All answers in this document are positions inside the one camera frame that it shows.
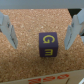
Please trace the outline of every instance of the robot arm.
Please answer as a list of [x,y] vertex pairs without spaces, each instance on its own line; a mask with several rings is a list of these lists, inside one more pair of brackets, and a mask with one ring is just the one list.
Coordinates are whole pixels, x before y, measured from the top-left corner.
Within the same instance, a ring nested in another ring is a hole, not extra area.
[[0,29],[1,32],[7,37],[11,45],[16,49],[18,40],[14,31],[14,27],[13,25],[11,25],[8,15],[3,15],[1,12],[0,12]]
[[82,9],[77,15],[73,16],[71,26],[68,26],[66,37],[64,40],[65,50],[68,50],[73,44],[76,36],[79,34],[84,42],[84,9]]

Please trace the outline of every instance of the cube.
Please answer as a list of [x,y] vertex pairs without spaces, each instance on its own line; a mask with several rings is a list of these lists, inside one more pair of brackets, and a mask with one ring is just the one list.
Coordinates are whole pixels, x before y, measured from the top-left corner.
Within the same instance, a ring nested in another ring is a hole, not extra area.
[[56,32],[39,33],[40,57],[56,57],[58,51],[58,39]]

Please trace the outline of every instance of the speckled surface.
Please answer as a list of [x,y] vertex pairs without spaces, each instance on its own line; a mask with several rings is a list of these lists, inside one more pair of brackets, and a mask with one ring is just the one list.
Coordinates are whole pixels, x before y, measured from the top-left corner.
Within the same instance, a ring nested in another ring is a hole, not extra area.
[[[64,39],[71,17],[67,9],[0,10],[9,15],[18,38],[15,50],[0,33],[0,82],[84,69],[84,45],[78,35],[69,50]],[[39,56],[39,33],[57,32],[58,55]]]

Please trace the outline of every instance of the letter block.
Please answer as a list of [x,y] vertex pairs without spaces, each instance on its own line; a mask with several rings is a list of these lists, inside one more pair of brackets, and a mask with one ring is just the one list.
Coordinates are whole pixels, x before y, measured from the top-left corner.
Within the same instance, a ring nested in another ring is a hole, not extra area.
[[58,51],[58,39],[56,32],[39,33],[40,57],[56,57]]

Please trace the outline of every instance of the purple block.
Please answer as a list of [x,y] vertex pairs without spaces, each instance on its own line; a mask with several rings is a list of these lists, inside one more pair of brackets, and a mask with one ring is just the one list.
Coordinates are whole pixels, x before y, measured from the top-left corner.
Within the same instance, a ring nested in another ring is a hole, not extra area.
[[56,32],[39,33],[39,53],[41,57],[56,57],[58,39]]

